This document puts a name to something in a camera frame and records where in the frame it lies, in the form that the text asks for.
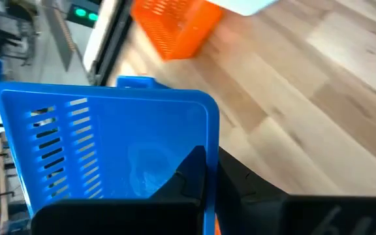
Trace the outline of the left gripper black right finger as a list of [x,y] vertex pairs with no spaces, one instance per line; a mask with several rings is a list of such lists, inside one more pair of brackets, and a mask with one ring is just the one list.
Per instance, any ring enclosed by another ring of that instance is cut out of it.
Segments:
[[376,235],[376,196],[290,195],[219,150],[222,235]]

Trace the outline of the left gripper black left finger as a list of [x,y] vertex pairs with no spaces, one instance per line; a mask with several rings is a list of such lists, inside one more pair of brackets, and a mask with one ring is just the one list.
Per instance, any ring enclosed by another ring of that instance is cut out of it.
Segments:
[[206,150],[196,146],[146,199],[66,199],[39,210],[31,235],[202,235]]

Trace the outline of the blue slotted plastic basket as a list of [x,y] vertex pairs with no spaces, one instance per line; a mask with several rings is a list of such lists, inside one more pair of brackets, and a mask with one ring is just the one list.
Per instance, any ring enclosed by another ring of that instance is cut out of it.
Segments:
[[206,150],[202,235],[215,234],[219,109],[208,94],[126,76],[117,87],[0,83],[0,115],[31,216],[66,199],[146,199]]

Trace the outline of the orange slotted plastic basket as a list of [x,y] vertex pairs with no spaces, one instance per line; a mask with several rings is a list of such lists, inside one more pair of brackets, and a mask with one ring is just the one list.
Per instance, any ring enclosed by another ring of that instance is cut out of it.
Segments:
[[133,0],[131,16],[161,59],[189,59],[223,16],[207,0]]

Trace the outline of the black box with green lights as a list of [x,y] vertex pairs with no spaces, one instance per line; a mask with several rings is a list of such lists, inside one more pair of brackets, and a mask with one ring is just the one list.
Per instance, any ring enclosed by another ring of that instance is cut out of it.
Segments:
[[70,0],[67,21],[93,28],[102,0]]

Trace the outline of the black table frame rail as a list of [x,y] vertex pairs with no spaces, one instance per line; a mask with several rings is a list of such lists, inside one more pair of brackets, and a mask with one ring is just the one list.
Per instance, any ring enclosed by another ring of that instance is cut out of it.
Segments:
[[102,0],[99,19],[91,34],[95,57],[89,78],[93,86],[105,86],[113,74],[117,57],[133,23],[132,3],[133,0]]

